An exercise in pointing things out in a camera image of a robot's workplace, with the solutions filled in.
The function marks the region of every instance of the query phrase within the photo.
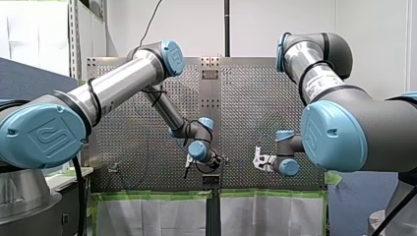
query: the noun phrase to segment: end effector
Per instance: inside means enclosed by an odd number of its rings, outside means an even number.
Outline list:
[[[289,130],[277,131],[275,137],[276,155],[261,155],[261,145],[257,144],[255,147],[255,168],[286,177],[297,175],[300,165],[294,159],[294,152],[304,152],[301,137]]]
[[[286,33],[276,52],[277,70],[297,85],[306,105],[302,143],[314,163],[342,172],[407,172],[417,166],[416,92],[378,101],[347,85],[352,53],[333,33]]]

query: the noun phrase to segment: metal frame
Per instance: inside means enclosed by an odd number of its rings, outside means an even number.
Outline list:
[[[81,50],[78,20],[78,0],[69,0],[69,39],[70,39],[70,76],[80,82],[81,79]]]

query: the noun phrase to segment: wire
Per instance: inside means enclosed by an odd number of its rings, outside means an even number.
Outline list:
[[[160,101],[160,98],[162,97],[163,93],[167,94],[167,91],[163,89],[162,85],[160,85],[160,90],[149,91],[149,90],[143,89],[142,92],[148,93],[148,94],[159,93],[159,96],[156,98],[156,100],[152,103],[150,107],[154,107]]]
[[[159,4],[160,4],[161,2],[162,2],[162,0],[159,0],[159,2],[157,2],[156,7],[155,7],[155,9],[153,10],[152,17],[151,17],[151,18],[150,18],[150,20],[149,20],[149,23],[148,23],[148,26],[147,26],[147,30],[145,31],[144,36],[143,36],[143,37],[142,37],[142,39],[141,39],[141,43],[139,43],[139,46],[142,46],[142,43],[143,43],[143,41],[144,41],[145,37],[147,37],[147,34],[148,34],[148,31],[149,31],[150,24],[152,23],[153,18],[155,17],[155,14],[156,14],[157,8],[159,7]]]
[[[84,224],[86,222],[86,201],[85,201],[85,186],[83,179],[83,172],[81,170],[78,158],[73,158],[74,169],[76,170],[77,184],[79,189],[79,226],[77,235],[84,235]]]
[[[95,112],[95,122],[94,122],[94,124],[92,124],[93,127],[98,125],[98,123],[101,120],[101,115],[102,115],[100,100],[98,99],[97,94],[94,92],[94,89],[92,88],[92,84],[91,84],[94,79],[95,78],[91,78],[87,81],[87,85],[89,86],[89,94],[94,99],[94,106],[95,106],[95,111],[96,111]]]
[[[384,219],[383,223],[374,231],[372,236],[379,236],[383,230],[387,227],[387,225],[393,220],[393,218],[417,195],[417,186],[404,197],[404,199],[390,212],[386,219]]]
[[[202,140],[201,141],[205,141],[208,143],[211,143],[212,141],[212,133],[211,133],[211,129],[209,129],[209,127],[205,126],[202,122],[200,122],[199,120],[192,120],[192,121],[188,121],[187,119],[185,119],[188,123],[187,123],[187,127],[185,128],[185,139],[184,139],[184,144],[183,147],[187,144],[188,140],[190,139],[190,133],[191,133],[191,124],[193,124],[194,122],[199,123],[203,128],[205,128],[208,133],[209,133],[209,141],[208,140]]]
[[[200,173],[203,174],[211,174],[212,172],[214,172],[215,170],[217,170],[218,168],[212,169],[211,171],[203,171],[200,167],[199,164],[197,163],[197,161],[194,161],[194,164],[196,165],[197,169],[199,170]]]

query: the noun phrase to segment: robotic arm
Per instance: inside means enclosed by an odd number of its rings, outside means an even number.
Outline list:
[[[5,103],[0,108],[0,166],[35,169],[67,162],[101,117],[139,91],[147,93],[173,137],[195,140],[190,156],[213,166],[212,121],[186,122],[161,90],[160,83],[183,68],[181,49],[166,40],[132,50],[126,64],[67,93],[54,91],[26,104]]]
[[[286,33],[276,62],[307,105],[302,144],[314,163],[341,172],[408,172],[417,167],[416,92],[378,101],[345,84],[352,53],[347,42],[332,33]]]

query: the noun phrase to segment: metal pole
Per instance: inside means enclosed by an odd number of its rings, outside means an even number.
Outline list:
[[[224,56],[230,57],[230,0],[224,0]]]

